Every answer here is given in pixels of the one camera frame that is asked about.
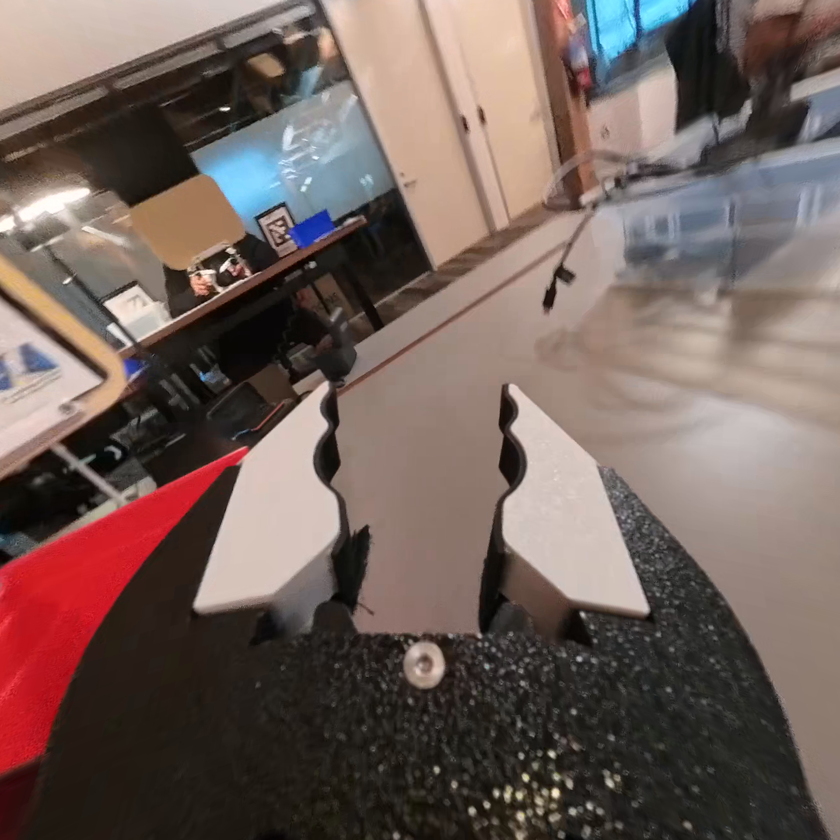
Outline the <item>fiducial marker sign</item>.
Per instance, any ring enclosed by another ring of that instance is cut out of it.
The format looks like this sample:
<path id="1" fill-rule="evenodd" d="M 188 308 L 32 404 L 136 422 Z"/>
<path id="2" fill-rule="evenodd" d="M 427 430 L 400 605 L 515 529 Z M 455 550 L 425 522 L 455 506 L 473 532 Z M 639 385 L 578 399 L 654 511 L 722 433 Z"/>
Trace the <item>fiducial marker sign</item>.
<path id="1" fill-rule="evenodd" d="M 299 246 L 291 234 L 296 222 L 286 203 L 279 203 L 255 217 L 259 230 L 280 258 L 298 250 Z"/>
<path id="2" fill-rule="evenodd" d="M 156 300 L 139 281 L 132 280 L 105 295 L 101 303 L 115 322 L 129 328 L 148 314 Z"/>

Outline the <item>beige door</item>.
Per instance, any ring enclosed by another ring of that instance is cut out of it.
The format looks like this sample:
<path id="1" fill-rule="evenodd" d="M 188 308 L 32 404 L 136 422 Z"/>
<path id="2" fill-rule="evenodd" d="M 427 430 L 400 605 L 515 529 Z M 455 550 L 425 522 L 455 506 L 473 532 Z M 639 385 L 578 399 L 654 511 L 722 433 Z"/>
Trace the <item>beige door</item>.
<path id="1" fill-rule="evenodd" d="M 532 14 L 519 1 L 420 1 L 487 232 L 541 202 L 556 151 Z"/>
<path id="2" fill-rule="evenodd" d="M 510 216 L 451 2 L 322 2 L 434 268 Z"/>

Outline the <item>wooden framed sign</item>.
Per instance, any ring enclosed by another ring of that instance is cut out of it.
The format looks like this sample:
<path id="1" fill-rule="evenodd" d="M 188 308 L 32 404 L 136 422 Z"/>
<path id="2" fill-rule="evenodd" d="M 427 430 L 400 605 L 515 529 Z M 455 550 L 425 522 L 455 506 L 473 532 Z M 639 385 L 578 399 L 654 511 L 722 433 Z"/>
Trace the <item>wooden framed sign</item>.
<path id="1" fill-rule="evenodd" d="M 1 477 L 108 411 L 128 385 L 106 341 L 1 258 Z"/>

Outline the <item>wooden post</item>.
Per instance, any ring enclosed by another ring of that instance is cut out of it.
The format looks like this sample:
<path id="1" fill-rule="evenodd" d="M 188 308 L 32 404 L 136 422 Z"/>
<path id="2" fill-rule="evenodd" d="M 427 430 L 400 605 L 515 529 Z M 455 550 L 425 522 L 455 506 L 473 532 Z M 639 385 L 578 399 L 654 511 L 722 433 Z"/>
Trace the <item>wooden post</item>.
<path id="1" fill-rule="evenodd" d="M 579 207 L 581 196 L 595 183 L 593 164 L 582 159 L 592 147 L 585 98 L 591 74 L 573 66 L 572 44 L 579 32 L 571 2 L 534 1 L 532 6 L 560 162 L 576 161 L 563 186 L 570 205 Z"/>

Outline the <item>clear plastic bin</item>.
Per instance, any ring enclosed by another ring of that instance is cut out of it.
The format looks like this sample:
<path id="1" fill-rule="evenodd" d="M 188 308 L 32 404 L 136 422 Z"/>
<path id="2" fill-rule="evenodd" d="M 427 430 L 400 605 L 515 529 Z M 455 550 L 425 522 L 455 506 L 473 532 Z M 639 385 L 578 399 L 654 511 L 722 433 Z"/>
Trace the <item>clear plastic bin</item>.
<path id="1" fill-rule="evenodd" d="M 597 219 L 621 233 L 611 290 L 704 308 L 747 296 L 838 302 L 838 140 L 634 185 Z"/>

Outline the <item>black wall monitor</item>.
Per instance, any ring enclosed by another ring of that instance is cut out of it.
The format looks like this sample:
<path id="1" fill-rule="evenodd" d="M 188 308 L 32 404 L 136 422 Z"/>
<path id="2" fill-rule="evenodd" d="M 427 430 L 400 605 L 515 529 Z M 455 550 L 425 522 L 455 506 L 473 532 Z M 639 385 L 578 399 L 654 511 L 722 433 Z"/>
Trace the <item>black wall monitor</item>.
<path id="1" fill-rule="evenodd" d="M 91 183 L 135 207 L 200 174 L 156 105 L 121 112 L 67 142 Z"/>

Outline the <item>red garment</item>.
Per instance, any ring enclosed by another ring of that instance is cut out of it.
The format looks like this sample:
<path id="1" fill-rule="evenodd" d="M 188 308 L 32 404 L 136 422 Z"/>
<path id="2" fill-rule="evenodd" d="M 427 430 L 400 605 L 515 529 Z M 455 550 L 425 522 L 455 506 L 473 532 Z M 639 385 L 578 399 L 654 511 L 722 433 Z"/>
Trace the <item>red garment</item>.
<path id="1" fill-rule="evenodd" d="M 77 665 L 127 583 L 247 447 L 218 458 L 1 571 L 1 838 L 17 838 Z"/>

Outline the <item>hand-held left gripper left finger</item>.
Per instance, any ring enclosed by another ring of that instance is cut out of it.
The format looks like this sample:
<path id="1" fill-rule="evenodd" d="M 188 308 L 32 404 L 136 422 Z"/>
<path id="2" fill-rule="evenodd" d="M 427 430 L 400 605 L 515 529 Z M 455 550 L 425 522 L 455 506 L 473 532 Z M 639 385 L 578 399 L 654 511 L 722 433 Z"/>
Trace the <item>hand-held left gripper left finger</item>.
<path id="1" fill-rule="evenodd" d="M 351 532 L 333 487 L 340 465 L 338 395 L 303 398 L 238 465 L 192 609 L 199 616 L 269 614 L 285 635 L 309 630 L 320 604 L 353 615 L 370 531 Z"/>

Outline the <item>paned window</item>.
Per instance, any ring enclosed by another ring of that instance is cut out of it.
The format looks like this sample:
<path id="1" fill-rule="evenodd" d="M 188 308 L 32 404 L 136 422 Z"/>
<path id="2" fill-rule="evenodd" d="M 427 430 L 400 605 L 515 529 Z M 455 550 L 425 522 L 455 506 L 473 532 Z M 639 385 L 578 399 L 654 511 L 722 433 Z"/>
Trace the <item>paned window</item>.
<path id="1" fill-rule="evenodd" d="M 586 1 L 595 57 L 604 65 L 638 47 L 645 36 L 684 14 L 692 1 Z"/>

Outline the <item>dark hanging jacket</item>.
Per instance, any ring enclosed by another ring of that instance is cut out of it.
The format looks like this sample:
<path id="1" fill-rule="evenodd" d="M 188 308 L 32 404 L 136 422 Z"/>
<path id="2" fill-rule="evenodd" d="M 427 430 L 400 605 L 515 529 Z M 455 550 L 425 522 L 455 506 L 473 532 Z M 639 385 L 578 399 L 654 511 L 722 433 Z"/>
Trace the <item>dark hanging jacket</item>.
<path id="1" fill-rule="evenodd" d="M 668 26 L 665 51 L 675 73 L 675 131 L 707 117 L 729 118 L 749 99 L 736 60 L 718 47 L 716 3 L 695 1 Z"/>

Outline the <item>fire extinguisher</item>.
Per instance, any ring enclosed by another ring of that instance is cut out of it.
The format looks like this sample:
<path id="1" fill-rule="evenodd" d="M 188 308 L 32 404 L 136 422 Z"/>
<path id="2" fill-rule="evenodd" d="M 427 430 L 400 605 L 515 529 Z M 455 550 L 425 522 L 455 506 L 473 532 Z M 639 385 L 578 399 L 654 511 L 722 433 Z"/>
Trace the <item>fire extinguisher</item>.
<path id="1" fill-rule="evenodd" d="M 587 24 L 581 16 L 566 22 L 566 40 L 563 48 L 563 63 L 575 96 L 588 102 L 592 91 L 592 63 L 587 47 Z"/>

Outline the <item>small blue bin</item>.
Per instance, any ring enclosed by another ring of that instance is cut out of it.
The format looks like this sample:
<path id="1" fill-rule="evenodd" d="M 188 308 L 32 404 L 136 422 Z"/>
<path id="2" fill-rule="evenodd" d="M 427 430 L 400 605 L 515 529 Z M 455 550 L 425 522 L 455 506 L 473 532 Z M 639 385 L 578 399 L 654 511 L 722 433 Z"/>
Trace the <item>small blue bin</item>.
<path id="1" fill-rule="evenodd" d="M 307 249 L 330 236 L 335 230 L 336 225 L 329 211 L 323 209 L 291 226 L 288 234 L 298 249 Z"/>

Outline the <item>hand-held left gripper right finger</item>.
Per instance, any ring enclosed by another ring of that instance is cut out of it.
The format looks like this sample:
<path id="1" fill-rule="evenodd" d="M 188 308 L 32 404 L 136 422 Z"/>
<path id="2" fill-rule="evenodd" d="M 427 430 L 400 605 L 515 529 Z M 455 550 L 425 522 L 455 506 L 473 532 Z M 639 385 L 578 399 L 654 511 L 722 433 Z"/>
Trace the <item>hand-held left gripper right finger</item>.
<path id="1" fill-rule="evenodd" d="M 584 613 L 652 617 L 598 462 L 516 385 L 500 394 L 498 499 L 479 588 L 483 635 L 587 643 Z"/>

